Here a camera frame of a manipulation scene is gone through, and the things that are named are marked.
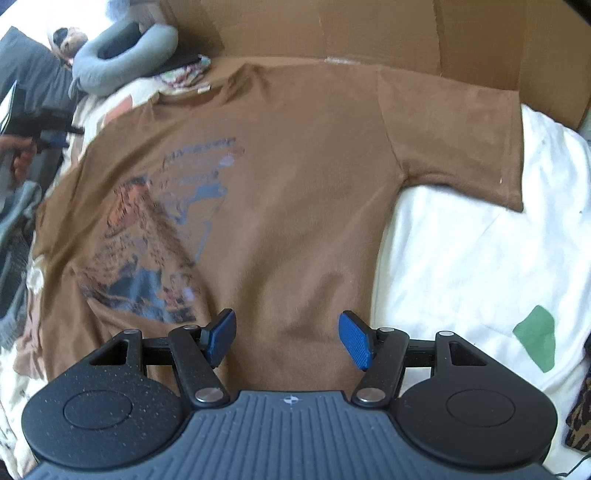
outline green stain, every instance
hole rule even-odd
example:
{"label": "green stain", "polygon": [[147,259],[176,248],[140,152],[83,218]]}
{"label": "green stain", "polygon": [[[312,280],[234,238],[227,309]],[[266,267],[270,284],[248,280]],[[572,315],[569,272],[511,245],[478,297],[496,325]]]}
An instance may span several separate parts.
{"label": "green stain", "polygon": [[548,310],[536,305],[523,322],[515,325],[513,334],[542,372],[546,373],[554,368],[554,317]]}

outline cardboard box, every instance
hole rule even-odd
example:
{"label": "cardboard box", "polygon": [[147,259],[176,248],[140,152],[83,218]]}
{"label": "cardboard box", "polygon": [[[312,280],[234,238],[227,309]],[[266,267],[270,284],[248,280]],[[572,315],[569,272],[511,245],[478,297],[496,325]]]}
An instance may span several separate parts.
{"label": "cardboard box", "polygon": [[519,90],[577,128],[591,27],[563,0],[161,0],[181,46],[216,56],[338,57]]}

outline person's hand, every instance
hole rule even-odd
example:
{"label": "person's hand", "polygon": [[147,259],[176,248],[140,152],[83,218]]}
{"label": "person's hand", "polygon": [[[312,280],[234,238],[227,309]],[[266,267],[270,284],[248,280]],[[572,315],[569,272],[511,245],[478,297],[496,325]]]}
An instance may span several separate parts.
{"label": "person's hand", "polygon": [[22,183],[27,178],[31,162],[37,155],[37,144],[32,138],[21,138],[14,135],[0,135],[0,155],[8,150],[14,150],[16,155],[12,162],[14,178]]}

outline gray neck pillow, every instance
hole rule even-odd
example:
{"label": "gray neck pillow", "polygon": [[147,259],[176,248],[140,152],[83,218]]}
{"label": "gray neck pillow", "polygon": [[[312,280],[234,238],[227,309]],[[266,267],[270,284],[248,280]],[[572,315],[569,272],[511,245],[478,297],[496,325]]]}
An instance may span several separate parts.
{"label": "gray neck pillow", "polygon": [[87,42],[74,57],[70,98],[79,92],[106,97],[123,85],[153,72],[177,49],[178,32],[170,25],[152,25],[129,50],[111,59],[102,59],[102,52],[117,43],[129,31],[130,21],[120,21]]}

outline ribbed gray plate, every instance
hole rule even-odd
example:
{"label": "ribbed gray plate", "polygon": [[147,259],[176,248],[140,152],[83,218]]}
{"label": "ribbed gray plate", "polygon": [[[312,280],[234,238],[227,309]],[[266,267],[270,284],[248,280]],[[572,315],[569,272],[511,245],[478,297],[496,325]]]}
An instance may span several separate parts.
{"label": "ribbed gray plate", "polygon": [[420,455],[382,411],[340,392],[243,391],[231,405],[194,414],[165,451],[111,472],[42,464],[30,480],[553,480],[540,465],[513,472],[458,471]]}

